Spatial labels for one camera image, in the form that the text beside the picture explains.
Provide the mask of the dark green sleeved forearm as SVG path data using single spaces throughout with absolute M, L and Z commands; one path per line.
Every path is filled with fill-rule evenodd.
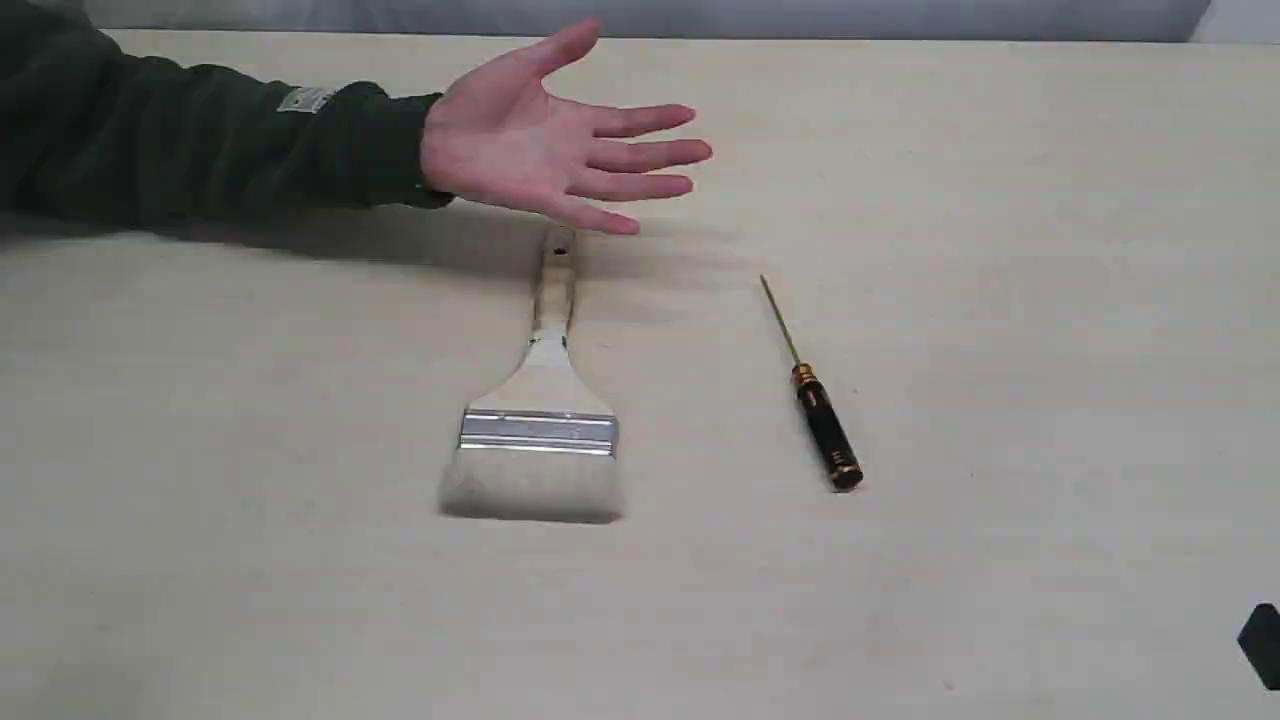
M 146 227 L 451 201 L 420 167 L 434 95 L 136 56 L 86 19 L 29 1 L 3 4 L 1 32 L 6 214 Z

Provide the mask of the open bare human hand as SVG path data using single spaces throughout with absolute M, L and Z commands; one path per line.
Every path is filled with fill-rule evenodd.
M 454 81 L 425 115 L 426 187 L 613 236 L 640 231 L 613 204 L 691 193 L 684 168 L 708 161 L 713 149 L 701 138 L 662 140 L 660 132 L 692 123 L 692 108 L 618 108 L 547 90 L 547 79 L 581 61 L 600 36 L 599 20 L 580 20 Z

